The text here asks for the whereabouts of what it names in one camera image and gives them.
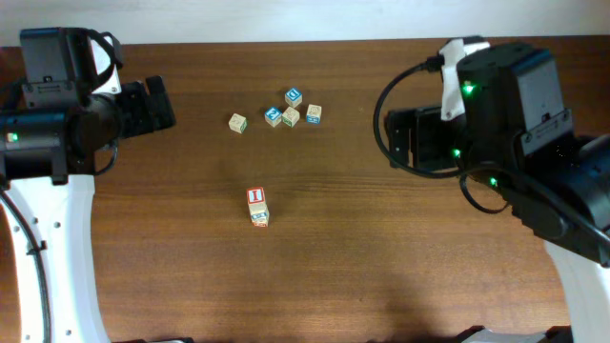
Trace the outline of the wooden block green side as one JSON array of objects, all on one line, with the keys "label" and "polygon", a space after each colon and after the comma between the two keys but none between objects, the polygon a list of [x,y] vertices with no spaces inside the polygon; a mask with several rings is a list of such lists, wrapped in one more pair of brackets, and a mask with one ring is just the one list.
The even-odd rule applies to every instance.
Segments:
[{"label": "wooden block green side", "polygon": [[234,113],[229,121],[229,127],[232,131],[243,133],[248,126],[248,120],[245,116]]}]

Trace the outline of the wooden block blue J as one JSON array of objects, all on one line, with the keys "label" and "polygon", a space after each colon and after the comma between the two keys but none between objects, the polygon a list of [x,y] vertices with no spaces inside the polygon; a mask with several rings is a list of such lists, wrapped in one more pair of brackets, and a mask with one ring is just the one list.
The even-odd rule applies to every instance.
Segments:
[{"label": "wooden block blue J", "polygon": [[251,214],[251,219],[253,221],[268,221],[269,213],[268,212],[253,212]]}]

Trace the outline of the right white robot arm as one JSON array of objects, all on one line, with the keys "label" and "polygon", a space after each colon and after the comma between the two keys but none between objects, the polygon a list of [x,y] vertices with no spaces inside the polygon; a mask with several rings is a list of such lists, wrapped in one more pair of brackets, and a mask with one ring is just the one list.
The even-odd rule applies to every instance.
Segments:
[{"label": "right white robot arm", "polygon": [[495,112],[449,122],[440,109],[390,111],[374,135],[391,165],[425,178],[477,181],[543,239],[571,324],[554,342],[609,339],[609,138],[576,137],[568,111],[527,131]]}]

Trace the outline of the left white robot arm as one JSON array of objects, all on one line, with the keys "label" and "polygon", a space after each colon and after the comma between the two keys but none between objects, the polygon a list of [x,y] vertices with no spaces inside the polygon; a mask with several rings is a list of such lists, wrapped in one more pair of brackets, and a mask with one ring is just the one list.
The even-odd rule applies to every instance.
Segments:
[{"label": "left white robot arm", "polygon": [[168,129],[160,76],[118,92],[18,83],[29,104],[1,112],[1,208],[10,228],[24,342],[107,342],[92,257],[95,154]]}]

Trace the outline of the wooden block red side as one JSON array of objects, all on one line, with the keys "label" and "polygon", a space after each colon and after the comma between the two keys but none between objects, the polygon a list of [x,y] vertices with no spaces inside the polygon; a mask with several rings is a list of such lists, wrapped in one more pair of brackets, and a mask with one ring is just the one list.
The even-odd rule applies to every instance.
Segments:
[{"label": "wooden block red side", "polygon": [[262,187],[247,189],[248,205],[262,204],[266,202],[265,192]]}]

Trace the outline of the green B block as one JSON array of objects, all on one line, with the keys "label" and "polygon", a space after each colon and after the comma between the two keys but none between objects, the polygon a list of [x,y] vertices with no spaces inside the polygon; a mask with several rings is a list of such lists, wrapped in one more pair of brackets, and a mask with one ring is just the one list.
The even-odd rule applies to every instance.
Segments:
[{"label": "green B block", "polygon": [[249,207],[250,214],[266,212],[268,210],[268,207],[264,202],[249,204],[248,207]]}]

